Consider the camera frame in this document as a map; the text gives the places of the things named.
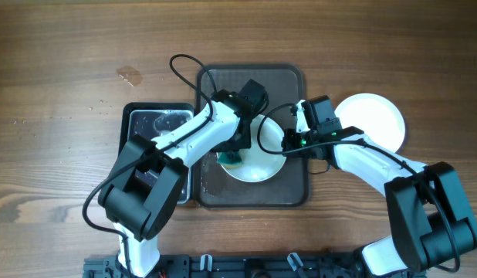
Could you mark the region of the green and yellow sponge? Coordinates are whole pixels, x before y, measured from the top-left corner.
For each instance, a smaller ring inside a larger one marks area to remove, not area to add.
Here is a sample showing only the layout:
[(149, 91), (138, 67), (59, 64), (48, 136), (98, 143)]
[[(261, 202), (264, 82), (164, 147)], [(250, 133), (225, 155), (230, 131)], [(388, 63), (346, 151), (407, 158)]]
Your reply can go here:
[(226, 151), (218, 153), (217, 163), (223, 168), (237, 168), (242, 166), (242, 158), (238, 151)]

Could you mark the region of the white plate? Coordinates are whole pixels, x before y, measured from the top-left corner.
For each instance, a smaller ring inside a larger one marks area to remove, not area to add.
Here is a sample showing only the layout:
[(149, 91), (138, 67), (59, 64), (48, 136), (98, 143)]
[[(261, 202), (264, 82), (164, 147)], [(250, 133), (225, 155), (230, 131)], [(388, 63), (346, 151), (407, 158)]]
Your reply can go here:
[[(257, 132), (263, 118), (263, 115), (258, 115), (252, 120), (250, 125), (252, 145), (248, 149), (238, 151), (241, 161), (226, 164), (224, 162), (225, 154), (216, 154), (218, 164), (228, 175), (239, 181), (249, 183), (265, 181), (277, 174), (286, 161), (286, 157), (281, 154), (269, 154), (259, 147)], [(284, 132), (282, 128), (274, 120), (266, 119), (260, 132), (262, 146), (270, 151), (281, 151), (283, 137)]]
[(343, 100), (335, 109), (343, 128), (357, 127), (373, 142), (397, 152), (404, 143), (406, 127), (402, 113), (388, 99), (359, 93)]

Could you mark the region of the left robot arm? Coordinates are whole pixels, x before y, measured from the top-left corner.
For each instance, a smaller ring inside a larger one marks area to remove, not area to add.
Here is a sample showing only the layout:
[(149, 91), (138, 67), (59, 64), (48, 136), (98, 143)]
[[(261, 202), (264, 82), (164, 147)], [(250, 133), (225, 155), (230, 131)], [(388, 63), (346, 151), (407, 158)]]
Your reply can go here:
[(119, 264), (132, 277), (157, 265), (157, 235), (178, 203), (188, 172), (208, 152), (231, 156), (249, 149), (250, 125), (268, 100), (266, 89), (249, 80), (239, 92), (220, 90), (190, 121), (153, 140), (133, 136), (123, 146), (98, 203), (120, 237)]

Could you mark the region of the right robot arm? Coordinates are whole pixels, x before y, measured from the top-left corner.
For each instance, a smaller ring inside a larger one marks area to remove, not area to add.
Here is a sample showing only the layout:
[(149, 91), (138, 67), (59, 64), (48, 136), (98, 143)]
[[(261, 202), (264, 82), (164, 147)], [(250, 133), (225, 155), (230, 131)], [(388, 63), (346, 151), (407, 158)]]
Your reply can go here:
[(430, 268), (455, 273), (477, 249), (477, 221), (455, 169), (424, 164), (379, 146), (357, 127), (342, 127), (326, 96), (290, 104), (296, 126), (286, 130), (286, 157), (324, 160), (357, 176), (386, 201), (391, 234), (364, 246), (371, 276)]

